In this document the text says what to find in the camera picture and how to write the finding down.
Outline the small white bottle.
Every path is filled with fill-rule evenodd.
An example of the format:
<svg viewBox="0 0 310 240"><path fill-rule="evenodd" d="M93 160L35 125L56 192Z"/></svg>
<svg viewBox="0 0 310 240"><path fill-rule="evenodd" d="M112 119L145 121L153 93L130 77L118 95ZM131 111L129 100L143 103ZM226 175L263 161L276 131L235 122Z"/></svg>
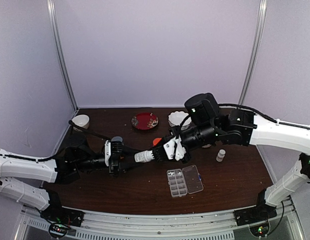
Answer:
<svg viewBox="0 0 310 240"><path fill-rule="evenodd" d="M145 150L134 154L134 160L136 163L148 163L154 159L155 157L151 150Z"/></svg>
<svg viewBox="0 0 310 240"><path fill-rule="evenodd" d="M220 149L217 156L216 156L216 161L217 162L222 162L224 157L225 157L226 151L224 149Z"/></svg>

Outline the clear plastic pill organizer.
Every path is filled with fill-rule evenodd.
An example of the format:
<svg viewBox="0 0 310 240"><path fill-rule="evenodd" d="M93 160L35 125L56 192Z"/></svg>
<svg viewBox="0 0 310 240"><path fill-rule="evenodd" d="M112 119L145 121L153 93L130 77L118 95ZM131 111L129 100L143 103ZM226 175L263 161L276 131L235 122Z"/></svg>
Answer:
<svg viewBox="0 0 310 240"><path fill-rule="evenodd" d="M201 175L196 165L190 165L183 169L169 169L166 172L168 185L173 198L192 195L203 191Z"/></svg>

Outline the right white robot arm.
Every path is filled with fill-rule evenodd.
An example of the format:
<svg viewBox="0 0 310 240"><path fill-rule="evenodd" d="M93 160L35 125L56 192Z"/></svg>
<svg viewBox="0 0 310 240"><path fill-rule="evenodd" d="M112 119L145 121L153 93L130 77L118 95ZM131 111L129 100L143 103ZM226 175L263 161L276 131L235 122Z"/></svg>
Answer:
<svg viewBox="0 0 310 240"><path fill-rule="evenodd" d="M268 187L262 202L252 208L254 220L263 220L270 213L270 207L277 206L310 181L310 125L273 119L244 106L235 106L229 114L223 115L211 93L197 94L184 105L195 126L178 130L179 143L173 151L175 159L183 159L187 152L217 141L225 145L269 145L301 153L293 168Z"/></svg>

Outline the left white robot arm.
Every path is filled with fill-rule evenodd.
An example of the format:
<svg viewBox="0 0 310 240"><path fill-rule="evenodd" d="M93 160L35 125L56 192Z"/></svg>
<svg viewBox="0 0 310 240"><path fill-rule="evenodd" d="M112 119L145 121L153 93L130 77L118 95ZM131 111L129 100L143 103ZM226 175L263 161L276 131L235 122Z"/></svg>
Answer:
<svg viewBox="0 0 310 240"><path fill-rule="evenodd" d="M0 148L0 196L47 212L56 222L62 222L67 212L59 195L28 183L23 179L51 184L70 184L80 178L80 172L108 169L116 175L150 162L152 151L126 147L118 139L107 140L101 152L94 152L84 136L74 136L68 145L49 157L21 155Z"/></svg>

